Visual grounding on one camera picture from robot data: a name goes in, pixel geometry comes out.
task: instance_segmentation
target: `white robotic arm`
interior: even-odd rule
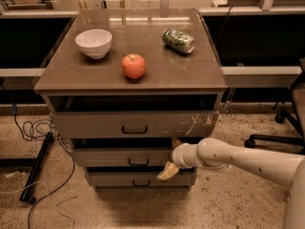
[[[177,172],[178,168],[217,168],[223,164],[231,164],[281,184],[290,190],[283,228],[299,229],[305,228],[304,158],[305,156],[301,155],[246,149],[215,138],[204,138],[198,144],[183,143],[176,147],[173,150],[171,165]]]

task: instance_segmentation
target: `bowl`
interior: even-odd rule
[[[85,55],[98,59],[106,55],[112,45],[112,34],[105,30],[88,30],[75,38],[75,43]]]

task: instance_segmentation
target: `drawer handle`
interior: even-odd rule
[[[132,134],[141,135],[141,134],[145,134],[148,129],[149,128],[146,126],[143,131],[132,131],[132,130],[125,130],[125,126],[122,126],[122,133],[129,134],[129,135],[132,135]]]
[[[150,159],[148,158],[146,163],[141,164],[141,163],[132,163],[132,160],[129,158],[128,163],[133,166],[147,166],[150,163]]]
[[[151,181],[149,180],[147,184],[136,184],[135,181],[132,181],[133,187],[149,187],[151,185]]]

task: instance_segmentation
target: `floor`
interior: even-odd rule
[[[252,133],[295,136],[289,123],[276,124],[274,121],[276,111],[284,107],[291,109],[291,106],[279,106],[276,111],[272,106],[233,104],[231,114],[219,116],[211,136],[237,146],[243,146]],[[48,119],[47,112],[44,106],[21,106],[17,122],[22,126],[25,121]],[[0,158],[36,156],[42,141],[21,138],[10,108],[2,108],[0,113]],[[46,132],[48,126],[40,125],[38,130]],[[259,144],[267,148],[266,143]],[[287,145],[271,145],[269,148],[294,152],[298,147],[293,150]],[[40,173],[39,181],[44,184],[34,186],[34,196],[40,199],[47,194],[46,187],[50,192],[60,186],[71,170],[71,158],[55,140]],[[29,176],[29,170],[23,171],[0,169],[2,229],[28,228],[31,205],[19,201],[21,192],[13,192],[21,189]],[[222,172],[198,170],[190,191],[104,190],[98,193],[76,165],[69,182],[34,208],[30,214],[30,228],[277,229],[282,225],[287,194],[284,187],[235,167]]]

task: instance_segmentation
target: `soda can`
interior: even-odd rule
[[[162,40],[166,45],[186,54],[191,53],[194,49],[194,38],[183,31],[166,29]]]

